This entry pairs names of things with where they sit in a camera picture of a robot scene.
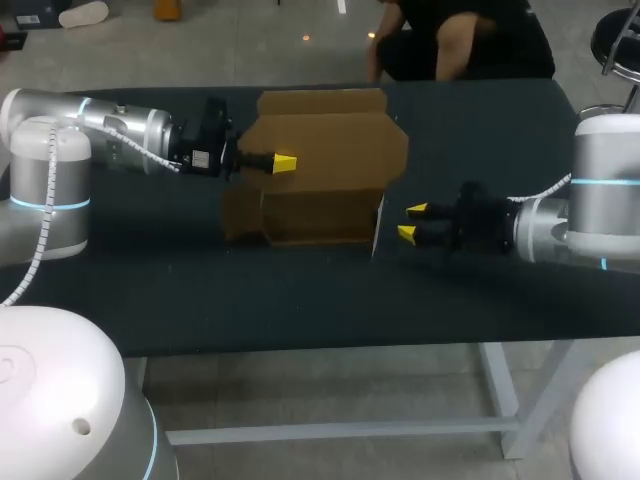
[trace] person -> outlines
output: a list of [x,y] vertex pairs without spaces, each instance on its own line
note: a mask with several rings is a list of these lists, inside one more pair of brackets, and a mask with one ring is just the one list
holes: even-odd
[[[524,0],[381,0],[367,79],[551,78],[542,27]],[[408,23],[410,30],[404,30]]]

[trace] orange object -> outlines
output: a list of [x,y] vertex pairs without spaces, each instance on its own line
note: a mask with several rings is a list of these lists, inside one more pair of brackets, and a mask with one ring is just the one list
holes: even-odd
[[154,15],[163,22],[182,19],[182,0],[155,0]]

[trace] black table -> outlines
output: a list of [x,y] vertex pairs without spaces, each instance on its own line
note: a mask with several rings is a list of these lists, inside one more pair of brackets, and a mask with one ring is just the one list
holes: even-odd
[[[400,241],[404,209],[452,202],[468,179],[527,195],[570,170],[576,119],[551,81],[385,86],[410,137],[405,175],[386,195],[376,257],[365,246],[230,248],[221,180],[94,169],[87,249],[41,267],[22,304],[90,318],[125,356],[321,347],[500,342],[640,334],[640,277]],[[176,119],[208,95],[236,125],[257,88],[129,89],[88,95],[165,109]],[[25,266],[0,272],[11,291]]]

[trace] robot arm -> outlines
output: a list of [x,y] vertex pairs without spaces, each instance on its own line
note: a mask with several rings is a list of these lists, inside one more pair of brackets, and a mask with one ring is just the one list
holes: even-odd
[[[640,116],[604,115],[576,131],[572,176],[534,197],[496,198],[482,185],[463,185],[453,206],[407,210],[421,223],[401,225],[416,246],[449,252],[515,254],[527,262],[640,273]],[[550,198],[570,180],[569,200]]]
[[0,202],[0,266],[31,260],[3,305],[19,298],[41,260],[76,255],[87,245],[90,160],[227,179],[240,168],[296,168],[294,157],[240,151],[226,104],[215,98],[201,118],[177,126],[160,110],[15,90],[0,110],[0,136],[11,152],[11,196]]

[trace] box flap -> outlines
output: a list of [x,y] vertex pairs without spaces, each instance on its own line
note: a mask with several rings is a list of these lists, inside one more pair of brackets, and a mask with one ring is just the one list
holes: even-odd
[[387,95],[378,88],[264,92],[260,115],[385,112]]

